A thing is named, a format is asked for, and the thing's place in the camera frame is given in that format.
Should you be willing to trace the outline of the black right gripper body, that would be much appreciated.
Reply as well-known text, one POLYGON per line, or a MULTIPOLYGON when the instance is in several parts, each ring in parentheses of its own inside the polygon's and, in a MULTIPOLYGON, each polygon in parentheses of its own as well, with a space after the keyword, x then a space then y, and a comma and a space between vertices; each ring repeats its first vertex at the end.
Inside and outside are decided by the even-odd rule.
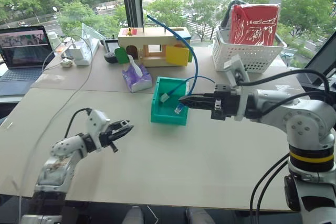
POLYGON ((229 85, 215 84, 213 99, 211 119, 224 121, 227 117, 237 115, 240 95, 236 89, 229 85))

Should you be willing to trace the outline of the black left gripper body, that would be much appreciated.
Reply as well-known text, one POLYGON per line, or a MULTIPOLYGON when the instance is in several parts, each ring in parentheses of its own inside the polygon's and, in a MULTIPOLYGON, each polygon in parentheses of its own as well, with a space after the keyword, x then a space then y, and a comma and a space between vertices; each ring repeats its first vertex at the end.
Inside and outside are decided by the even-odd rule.
POLYGON ((99 134, 99 142, 102 148, 111 147, 113 152, 116 153, 118 148, 115 146, 114 141, 116 141, 115 135, 116 127, 109 125, 104 132, 99 134))

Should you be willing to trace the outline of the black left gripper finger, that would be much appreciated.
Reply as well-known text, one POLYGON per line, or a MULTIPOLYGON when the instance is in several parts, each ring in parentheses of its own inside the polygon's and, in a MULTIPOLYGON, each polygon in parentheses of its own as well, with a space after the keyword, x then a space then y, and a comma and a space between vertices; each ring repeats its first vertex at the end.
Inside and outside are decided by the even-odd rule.
POLYGON ((109 129, 111 131, 122 131, 131 127, 129 120, 119 120, 109 124, 109 129))
POLYGON ((128 126, 123 126, 122 128, 113 131, 112 135, 111 135, 111 141, 114 142, 122 137, 124 137, 125 135, 127 135, 132 129, 133 129, 133 125, 128 125, 128 126))

